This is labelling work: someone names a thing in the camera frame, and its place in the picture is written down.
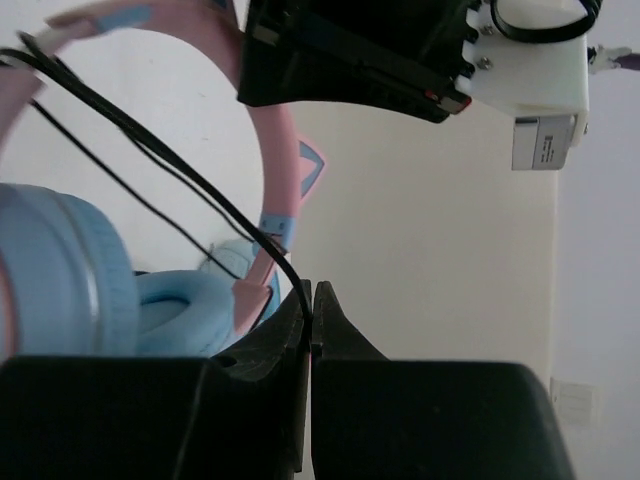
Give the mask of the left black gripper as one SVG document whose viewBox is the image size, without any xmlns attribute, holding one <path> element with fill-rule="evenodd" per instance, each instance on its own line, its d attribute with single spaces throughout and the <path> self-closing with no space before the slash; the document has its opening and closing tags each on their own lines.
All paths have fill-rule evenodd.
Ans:
<svg viewBox="0 0 640 480">
<path fill-rule="evenodd" d="M 238 99 L 340 102 L 439 124 L 472 102 L 479 1 L 252 1 Z"/>
</svg>

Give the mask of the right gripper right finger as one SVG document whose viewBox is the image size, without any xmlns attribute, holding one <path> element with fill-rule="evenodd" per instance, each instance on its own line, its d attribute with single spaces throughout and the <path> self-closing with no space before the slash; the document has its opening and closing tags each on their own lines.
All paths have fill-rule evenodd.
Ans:
<svg viewBox="0 0 640 480">
<path fill-rule="evenodd" d="M 392 360 L 314 295 L 311 456 L 319 479 L 571 479 L 548 393 L 518 363 Z"/>
</svg>

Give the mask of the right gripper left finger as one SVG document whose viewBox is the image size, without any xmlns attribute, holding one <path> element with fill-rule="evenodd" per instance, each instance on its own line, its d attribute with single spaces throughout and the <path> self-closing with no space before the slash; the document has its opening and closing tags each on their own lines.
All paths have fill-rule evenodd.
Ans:
<svg viewBox="0 0 640 480">
<path fill-rule="evenodd" d="M 303 281 L 210 358 L 16 357 L 1 368 L 5 479 L 290 479 L 309 373 Z"/>
</svg>

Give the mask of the pink blue cat-ear headphones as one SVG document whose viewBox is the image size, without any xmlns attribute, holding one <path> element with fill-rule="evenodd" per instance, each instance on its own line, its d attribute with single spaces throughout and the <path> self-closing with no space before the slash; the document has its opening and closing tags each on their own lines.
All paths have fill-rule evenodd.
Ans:
<svg viewBox="0 0 640 480">
<path fill-rule="evenodd" d="M 322 155 L 296 132 L 284 105 L 253 108 L 264 196 L 250 224 L 223 195 L 129 115 L 87 87 L 57 58 L 70 42 L 137 28 L 198 49 L 233 85 L 244 42 L 230 1 L 103 1 L 52 18 L 22 48 L 1 53 L 1 130 L 36 103 L 42 76 L 114 123 L 162 169 L 191 188 L 254 242 L 240 271 L 136 275 L 108 218 L 92 204 L 44 187 L 1 187 L 1 354 L 207 356 L 275 311 L 274 276 L 286 259 Z"/>
</svg>

